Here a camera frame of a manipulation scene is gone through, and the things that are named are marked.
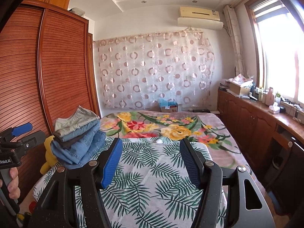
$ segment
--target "human hand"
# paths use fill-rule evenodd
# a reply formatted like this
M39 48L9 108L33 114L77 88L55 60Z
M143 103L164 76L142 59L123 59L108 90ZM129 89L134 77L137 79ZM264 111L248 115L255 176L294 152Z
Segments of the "human hand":
M9 197L11 199L18 199L20 197L20 189L18 188L19 179L18 179L18 170L16 167L9 170L9 174L12 178L10 183L7 185L9 191Z

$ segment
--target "cardboard box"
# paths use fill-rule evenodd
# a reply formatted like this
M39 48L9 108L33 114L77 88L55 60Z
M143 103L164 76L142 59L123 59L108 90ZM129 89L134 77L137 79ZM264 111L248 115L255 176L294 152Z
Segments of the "cardboard box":
M177 112L177 105L171 105L171 106L162 106L161 111L165 113L171 113L171 112Z
M238 94L238 95L249 95L250 93L250 87L239 87L238 85L234 83L230 83L230 88L232 92Z

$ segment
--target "metal screw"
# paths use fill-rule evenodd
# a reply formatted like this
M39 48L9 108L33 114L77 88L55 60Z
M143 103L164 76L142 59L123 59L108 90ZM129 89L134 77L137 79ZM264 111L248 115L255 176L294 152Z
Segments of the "metal screw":
M214 165L214 162L211 161L211 160L207 160L207 161L205 162L205 164L208 165L208 166L213 166L213 165Z
M97 161L96 160L91 160L89 162L89 166L95 166L97 164Z
M246 168L244 166L239 166L237 168L240 172L245 172L246 171Z
M63 166L58 167L57 172L64 172L65 168Z

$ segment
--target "louvered sliding door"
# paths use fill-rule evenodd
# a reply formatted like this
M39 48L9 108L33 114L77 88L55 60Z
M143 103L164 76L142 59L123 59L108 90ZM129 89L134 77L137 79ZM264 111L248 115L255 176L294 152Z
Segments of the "louvered sliding door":
M31 122L48 133L37 83L37 40L43 9L18 7L0 33L0 131ZM19 167L21 199L39 179L44 146L31 149Z
M86 56L87 24L48 10L41 68L50 120L67 118L81 105L93 110Z

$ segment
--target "wall curtain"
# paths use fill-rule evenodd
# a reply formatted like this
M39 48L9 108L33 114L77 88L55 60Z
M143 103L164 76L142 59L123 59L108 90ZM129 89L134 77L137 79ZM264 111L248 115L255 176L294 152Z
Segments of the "wall curtain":
M209 105L214 54L202 32L99 40L94 52L101 76L98 90L108 107L151 108L160 98L187 107Z
M242 74L243 76L246 76L242 57L243 45L237 15L235 14L234 8L228 5L224 7L224 14L235 53L236 75Z

